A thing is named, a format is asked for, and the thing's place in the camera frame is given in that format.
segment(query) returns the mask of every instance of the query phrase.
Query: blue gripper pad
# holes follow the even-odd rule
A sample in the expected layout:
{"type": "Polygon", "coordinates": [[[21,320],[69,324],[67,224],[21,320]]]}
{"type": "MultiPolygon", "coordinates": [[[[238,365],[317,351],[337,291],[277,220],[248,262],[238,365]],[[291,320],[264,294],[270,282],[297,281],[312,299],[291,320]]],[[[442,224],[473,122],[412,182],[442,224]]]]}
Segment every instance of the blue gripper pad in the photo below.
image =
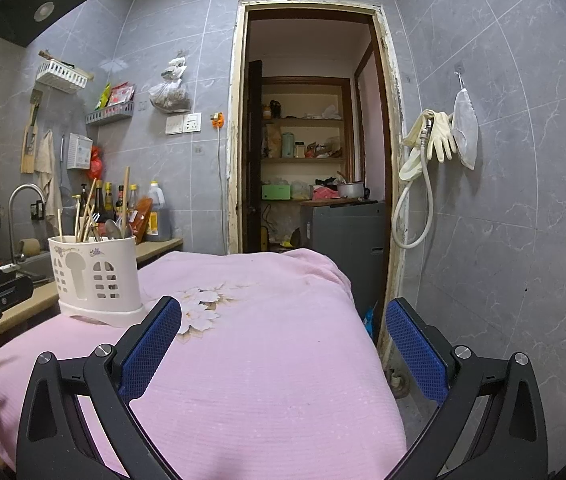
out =
{"type": "Polygon", "coordinates": [[[397,300],[387,304],[385,325],[423,395],[443,404],[448,392],[445,365],[397,300]]]}
{"type": "Polygon", "coordinates": [[[125,403],[143,395],[180,327],[181,305],[172,298],[121,367],[119,396],[125,403]]]}

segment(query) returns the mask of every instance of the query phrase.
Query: pot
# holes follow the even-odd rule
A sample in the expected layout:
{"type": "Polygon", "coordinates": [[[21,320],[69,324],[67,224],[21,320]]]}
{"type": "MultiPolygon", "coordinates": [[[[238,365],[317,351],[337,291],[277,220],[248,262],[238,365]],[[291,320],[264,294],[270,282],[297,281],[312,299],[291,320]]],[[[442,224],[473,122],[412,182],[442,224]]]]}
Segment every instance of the pot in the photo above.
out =
{"type": "Polygon", "coordinates": [[[337,189],[341,198],[363,198],[365,196],[365,187],[362,181],[338,184],[337,189]]]}

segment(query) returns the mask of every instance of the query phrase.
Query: shower hose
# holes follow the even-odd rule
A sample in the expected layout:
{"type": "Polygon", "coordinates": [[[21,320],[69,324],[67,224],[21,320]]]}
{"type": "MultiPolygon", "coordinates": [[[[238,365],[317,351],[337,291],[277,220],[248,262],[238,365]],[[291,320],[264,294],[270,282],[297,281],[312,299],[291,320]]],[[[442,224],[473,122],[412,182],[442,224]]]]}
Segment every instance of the shower hose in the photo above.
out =
{"type": "Polygon", "coordinates": [[[411,244],[404,244],[401,240],[399,240],[399,235],[396,233],[396,224],[399,219],[399,211],[401,207],[403,207],[403,202],[405,201],[405,197],[407,193],[410,192],[410,187],[412,187],[413,180],[410,180],[407,183],[407,186],[403,189],[401,196],[399,197],[399,201],[396,203],[396,208],[394,208],[394,214],[392,215],[392,238],[394,239],[394,243],[399,246],[401,249],[413,249],[418,246],[425,237],[429,233],[429,228],[432,225],[432,218],[434,216],[434,199],[432,196],[432,185],[429,181],[429,173],[428,173],[428,157],[426,154],[426,148],[428,143],[429,132],[432,129],[432,121],[428,119],[426,126],[423,127],[419,134],[419,139],[421,140],[421,167],[423,168],[423,179],[425,179],[425,188],[427,190],[427,202],[428,202],[428,221],[425,223],[425,229],[423,229],[423,233],[421,236],[416,238],[411,244]]]}

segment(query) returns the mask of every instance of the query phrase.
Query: red bag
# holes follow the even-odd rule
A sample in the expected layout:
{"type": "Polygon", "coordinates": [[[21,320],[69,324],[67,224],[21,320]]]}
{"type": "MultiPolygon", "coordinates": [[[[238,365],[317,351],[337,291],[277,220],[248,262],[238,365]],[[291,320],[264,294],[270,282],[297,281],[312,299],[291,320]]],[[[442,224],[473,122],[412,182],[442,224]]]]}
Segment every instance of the red bag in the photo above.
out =
{"type": "Polygon", "coordinates": [[[87,176],[90,180],[100,180],[103,174],[103,162],[101,160],[101,149],[92,145],[92,153],[90,154],[90,169],[87,170],[87,176]]]}

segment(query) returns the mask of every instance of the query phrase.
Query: light switch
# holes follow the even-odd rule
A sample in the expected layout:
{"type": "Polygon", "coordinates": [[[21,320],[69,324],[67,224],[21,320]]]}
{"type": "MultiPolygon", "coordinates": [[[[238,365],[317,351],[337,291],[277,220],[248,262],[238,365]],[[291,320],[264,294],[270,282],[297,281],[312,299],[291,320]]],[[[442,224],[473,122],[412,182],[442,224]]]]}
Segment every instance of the light switch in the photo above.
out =
{"type": "Polygon", "coordinates": [[[183,133],[183,116],[182,115],[171,115],[167,118],[165,122],[165,134],[182,134],[183,133]]]}
{"type": "Polygon", "coordinates": [[[183,116],[183,132],[201,131],[201,112],[183,116]]]}

